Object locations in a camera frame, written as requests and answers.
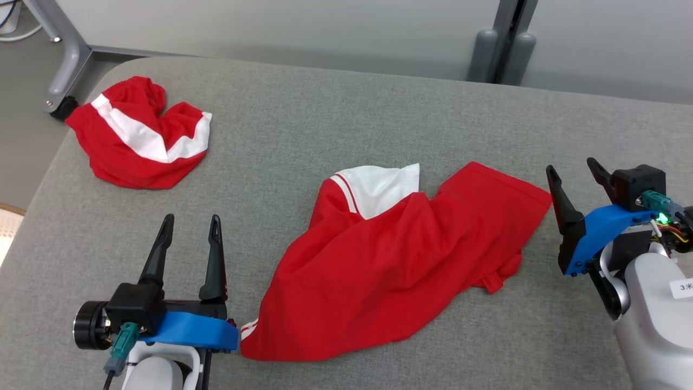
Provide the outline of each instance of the gray table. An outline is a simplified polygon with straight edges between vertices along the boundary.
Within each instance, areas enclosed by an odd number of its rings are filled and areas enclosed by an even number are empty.
[[[229,313],[245,323],[320,183],[347,167],[420,162],[432,195],[472,160],[544,188],[551,163],[589,211],[608,201],[585,165],[594,156],[610,170],[664,169],[669,195],[693,204],[687,105],[199,58],[127,62],[95,93],[133,75],[163,85],[169,105],[214,114],[209,152],[175,188],[136,191],[95,179],[67,136],[0,268],[3,389],[99,388],[107,353],[74,346],[75,312],[137,279],[169,212],[167,297],[197,296],[218,213]],[[613,324],[587,277],[561,275],[560,241],[551,211],[501,291],[464,292],[407,341],[314,364],[218,355],[211,388],[626,389]]]

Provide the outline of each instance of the white label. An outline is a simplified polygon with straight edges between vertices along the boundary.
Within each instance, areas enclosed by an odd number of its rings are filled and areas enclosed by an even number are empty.
[[[693,278],[669,282],[674,299],[693,297]]]

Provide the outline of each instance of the red garment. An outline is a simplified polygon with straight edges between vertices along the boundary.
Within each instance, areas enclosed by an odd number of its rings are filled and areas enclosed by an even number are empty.
[[[402,341],[460,292],[493,294],[517,272],[550,195],[472,162],[429,200],[418,170],[359,167],[323,183],[308,231],[241,328],[243,356],[314,361]],[[398,196],[378,205],[383,189]]]
[[[149,78],[121,81],[65,123],[97,178],[129,188],[176,185],[207,152],[212,115],[178,103],[165,114],[166,92]]]

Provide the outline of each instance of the white trim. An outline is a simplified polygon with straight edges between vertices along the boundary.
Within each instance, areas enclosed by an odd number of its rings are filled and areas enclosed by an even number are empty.
[[[353,195],[354,210],[358,210],[363,218],[370,219],[389,210],[412,192],[419,191],[419,169],[419,164],[402,169],[366,165],[339,171],[332,179],[339,184],[341,180],[334,178],[344,178],[346,190],[340,187],[347,200],[351,202]]]
[[[113,108],[106,96],[100,94],[91,106],[106,121],[108,126],[140,157],[168,164],[179,158],[190,158],[207,150],[209,142],[209,123],[212,114],[203,112],[195,125],[193,138],[180,137],[171,149],[166,150],[163,137],[145,124]]]
[[[351,192],[349,191],[349,186],[342,180],[341,177],[334,175],[330,177],[333,182],[337,183],[338,186],[342,189],[342,192],[344,192],[344,197],[346,198],[346,204],[349,205],[349,211],[350,212],[356,212],[356,206],[353,204],[353,198],[351,197]]]
[[[244,326],[240,327],[240,339],[243,340],[244,338],[250,336],[253,331],[255,331],[255,328],[258,325],[258,320],[260,318],[255,319],[255,321],[249,322],[245,324]]]

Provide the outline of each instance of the white cable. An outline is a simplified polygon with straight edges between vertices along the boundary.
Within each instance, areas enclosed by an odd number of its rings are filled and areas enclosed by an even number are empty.
[[[39,24],[36,28],[34,28],[33,30],[29,31],[29,32],[26,33],[26,34],[18,35],[18,36],[16,36],[16,37],[9,37],[9,38],[0,37],[0,42],[16,42],[16,41],[21,41],[21,40],[23,40],[23,39],[26,39],[26,38],[28,38],[28,37],[30,37],[30,36],[32,36],[32,35],[38,33],[40,29],[41,29],[41,25]]]

